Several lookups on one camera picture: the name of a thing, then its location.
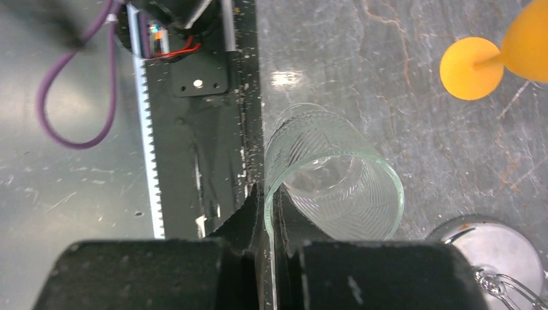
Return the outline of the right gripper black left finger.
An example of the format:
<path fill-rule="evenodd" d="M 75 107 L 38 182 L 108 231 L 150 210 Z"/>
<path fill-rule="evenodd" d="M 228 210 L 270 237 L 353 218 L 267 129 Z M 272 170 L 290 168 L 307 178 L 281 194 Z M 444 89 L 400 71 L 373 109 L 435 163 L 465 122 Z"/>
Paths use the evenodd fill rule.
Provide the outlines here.
<path fill-rule="evenodd" d="M 208 238 L 220 238 L 226 251 L 220 263 L 215 309 L 259 309 L 257 253 L 262 230 L 263 186 L 256 183 L 235 211 Z"/>

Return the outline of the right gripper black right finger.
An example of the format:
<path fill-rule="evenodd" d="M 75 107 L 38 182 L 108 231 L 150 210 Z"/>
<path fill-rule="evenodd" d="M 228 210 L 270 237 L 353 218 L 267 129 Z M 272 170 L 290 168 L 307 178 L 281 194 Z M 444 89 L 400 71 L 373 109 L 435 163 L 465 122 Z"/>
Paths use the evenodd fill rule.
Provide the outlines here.
<path fill-rule="evenodd" d="M 273 195 L 275 233 L 275 282 L 279 309 L 304 309 L 306 272 L 300 254 L 306 242 L 324 242 L 332 238 L 313 224 L 293 204 L 286 188 Z"/>

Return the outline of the clear tumbler wine glass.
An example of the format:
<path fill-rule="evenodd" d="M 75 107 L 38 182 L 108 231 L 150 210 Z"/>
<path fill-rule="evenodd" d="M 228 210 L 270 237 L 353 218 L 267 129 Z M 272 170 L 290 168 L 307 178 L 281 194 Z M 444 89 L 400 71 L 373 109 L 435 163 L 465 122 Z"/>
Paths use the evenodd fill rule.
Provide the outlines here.
<path fill-rule="evenodd" d="M 314 103 L 284 109 L 266 147 L 264 224 L 273 309 L 280 309 L 274 195 L 284 188 L 294 209 L 336 240 L 388 240 L 404 211 L 399 176 L 346 118 Z"/>

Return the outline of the chrome wire wine glass rack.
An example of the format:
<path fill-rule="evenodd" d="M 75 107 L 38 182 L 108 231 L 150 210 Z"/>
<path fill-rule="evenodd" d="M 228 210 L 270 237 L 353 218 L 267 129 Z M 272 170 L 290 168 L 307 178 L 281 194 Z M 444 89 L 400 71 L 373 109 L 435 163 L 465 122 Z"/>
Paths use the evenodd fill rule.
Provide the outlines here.
<path fill-rule="evenodd" d="M 428 239 L 456 247 L 473 267 L 489 309 L 547 309 L 545 274 L 533 244 L 509 225 L 480 214 L 448 220 Z"/>

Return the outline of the orange plastic wine glass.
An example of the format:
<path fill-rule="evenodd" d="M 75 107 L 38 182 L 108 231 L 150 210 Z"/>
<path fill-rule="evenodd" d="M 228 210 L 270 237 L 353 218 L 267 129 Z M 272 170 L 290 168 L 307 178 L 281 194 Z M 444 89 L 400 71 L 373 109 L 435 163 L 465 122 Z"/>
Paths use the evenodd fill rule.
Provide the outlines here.
<path fill-rule="evenodd" d="M 471 101 L 494 91 L 505 69 L 547 82 L 547 1 L 531 1 L 508 27 L 501 47 L 482 37 L 450 45 L 441 58 L 439 76 L 449 94 Z"/>

